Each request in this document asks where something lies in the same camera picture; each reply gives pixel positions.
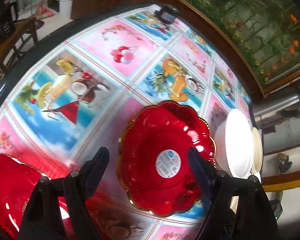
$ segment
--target chair leg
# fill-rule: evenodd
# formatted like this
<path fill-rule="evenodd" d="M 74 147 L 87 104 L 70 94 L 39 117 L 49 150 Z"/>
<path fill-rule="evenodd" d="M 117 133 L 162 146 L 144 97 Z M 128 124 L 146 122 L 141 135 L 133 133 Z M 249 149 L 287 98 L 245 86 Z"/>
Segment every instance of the chair leg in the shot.
<path fill-rule="evenodd" d="M 33 38 L 33 42 L 34 42 L 34 44 L 37 44 L 38 43 L 38 36 L 37 36 L 37 31 L 35 29 L 35 21 L 31 25 L 30 30 L 31 30 L 31 36 Z"/>
<path fill-rule="evenodd" d="M 0 69 L 4 75 L 8 73 L 7 68 L 3 63 L 0 63 Z"/>

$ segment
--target wooden frame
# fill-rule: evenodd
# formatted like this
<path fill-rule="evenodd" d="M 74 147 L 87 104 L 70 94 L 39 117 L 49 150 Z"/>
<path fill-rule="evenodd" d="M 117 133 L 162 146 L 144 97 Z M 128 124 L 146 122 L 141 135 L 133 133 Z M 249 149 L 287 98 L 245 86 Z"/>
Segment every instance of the wooden frame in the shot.
<path fill-rule="evenodd" d="M 294 82 L 296 82 L 295 79 L 297 79 L 298 77 L 300 77 L 300 69 L 297 70 L 296 72 L 292 73 L 291 75 L 279 80 L 278 82 L 265 87 L 263 89 L 263 92 L 265 95 L 268 95 L 269 93 L 273 92 L 274 90 L 277 90 L 283 86 L 288 86 L 290 84 L 293 84 Z"/>
<path fill-rule="evenodd" d="M 276 154 L 276 153 L 281 153 L 281 152 L 285 152 L 285 151 L 288 151 L 288 150 L 292 150 L 294 148 L 298 148 L 300 147 L 300 143 L 299 144 L 296 144 L 294 146 L 290 146 L 290 147 L 287 147 L 287 148 L 283 148 L 281 150 L 276 150 L 276 151 L 272 151 L 272 152 L 268 152 L 268 153 L 265 153 L 263 154 L 264 156 L 267 156 L 267 155 L 271 155 L 271 154 Z"/>

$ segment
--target wooden chair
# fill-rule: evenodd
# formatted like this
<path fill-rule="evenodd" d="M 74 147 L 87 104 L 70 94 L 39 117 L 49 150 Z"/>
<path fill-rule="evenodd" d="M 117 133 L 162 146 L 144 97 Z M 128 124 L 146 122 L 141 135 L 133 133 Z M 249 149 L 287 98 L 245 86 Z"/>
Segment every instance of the wooden chair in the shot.
<path fill-rule="evenodd" d="M 7 74 L 13 64 L 15 59 L 19 59 L 26 52 L 21 51 L 23 46 L 32 38 L 34 44 L 38 43 L 37 32 L 35 29 L 35 18 L 21 19 L 15 22 L 15 31 L 5 42 L 0 44 L 0 79 L 3 75 Z M 30 30 L 30 35 L 24 39 L 22 36 L 26 33 L 27 30 Z M 21 39 L 22 44 L 17 48 L 16 43 Z M 8 62 L 5 64 L 4 61 L 9 55 L 10 51 L 13 50 L 12 56 L 9 58 Z"/>

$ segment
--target fruit illustration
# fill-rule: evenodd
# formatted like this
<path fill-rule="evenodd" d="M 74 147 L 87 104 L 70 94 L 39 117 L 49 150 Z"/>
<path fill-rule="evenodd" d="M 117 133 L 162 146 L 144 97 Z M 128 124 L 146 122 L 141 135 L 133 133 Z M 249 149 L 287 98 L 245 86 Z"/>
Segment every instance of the fruit illustration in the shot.
<path fill-rule="evenodd" d="M 200 36 L 198 36 L 197 40 L 198 40 L 198 43 L 200 43 L 201 45 L 207 45 L 207 43 L 204 41 L 204 39 L 201 38 Z"/>
<path fill-rule="evenodd" d="M 165 76 L 170 76 L 177 73 L 176 63 L 169 58 L 163 61 L 162 69 L 164 71 Z"/>
<path fill-rule="evenodd" d="M 185 41 L 185 44 L 196 54 L 199 53 L 199 50 L 193 45 L 191 44 L 189 41 Z"/>
<path fill-rule="evenodd" d="M 71 75 L 74 71 L 72 63 L 69 60 L 61 59 L 56 62 L 58 66 L 67 74 Z"/>
<path fill-rule="evenodd" d="M 52 82 L 45 83 L 38 91 L 37 105 L 41 109 L 45 107 L 45 98 L 46 98 L 47 90 L 51 87 L 51 85 Z"/>
<path fill-rule="evenodd" d="M 83 72 L 82 73 L 82 78 L 90 80 L 90 79 L 92 79 L 92 76 L 89 73 L 87 73 L 87 72 Z"/>
<path fill-rule="evenodd" d="M 182 90 L 186 87 L 186 79 L 184 76 L 177 75 L 174 78 L 173 85 L 170 87 L 171 94 L 169 95 L 171 100 L 184 102 L 188 100 L 188 95 Z"/>
<path fill-rule="evenodd" d="M 77 95 L 77 98 L 83 103 L 90 103 L 95 98 L 95 93 L 89 85 L 87 79 L 78 79 L 71 84 L 71 91 Z"/>
<path fill-rule="evenodd" d="M 72 84 L 72 77 L 69 75 L 61 75 L 58 76 L 56 81 L 53 83 L 53 86 L 51 86 L 47 90 L 47 94 L 49 94 L 53 99 L 58 98 L 61 96 L 64 92 L 66 92 Z"/>
<path fill-rule="evenodd" d="M 233 78 L 233 74 L 230 68 L 228 68 L 227 73 L 229 75 L 230 78 Z"/>
<path fill-rule="evenodd" d="M 129 64 L 134 59 L 134 53 L 138 50 L 137 46 L 126 47 L 120 46 L 118 49 L 111 51 L 111 56 L 114 57 L 114 61 L 117 63 Z"/>

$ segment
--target orange flower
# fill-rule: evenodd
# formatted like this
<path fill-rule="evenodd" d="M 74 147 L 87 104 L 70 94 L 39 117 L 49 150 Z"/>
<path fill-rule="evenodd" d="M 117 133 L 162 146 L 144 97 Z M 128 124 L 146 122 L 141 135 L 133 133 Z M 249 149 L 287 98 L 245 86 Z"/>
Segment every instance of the orange flower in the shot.
<path fill-rule="evenodd" d="M 290 19 L 293 21 L 294 24 L 297 23 L 297 18 L 295 18 L 292 14 L 290 14 Z"/>
<path fill-rule="evenodd" d="M 278 69 L 278 65 L 277 65 L 276 63 L 273 63 L 273 64 L 272 64 L 272 69 L 273 69 L 273 70 L 277 70 L 277 69 Z"/>
<path fill-rule="evenodd" d="M 293 41 L 292 44 L 293 44 L 293 46 L 295 46 L 295 47 L 299 47 L 298 41 Z"/>

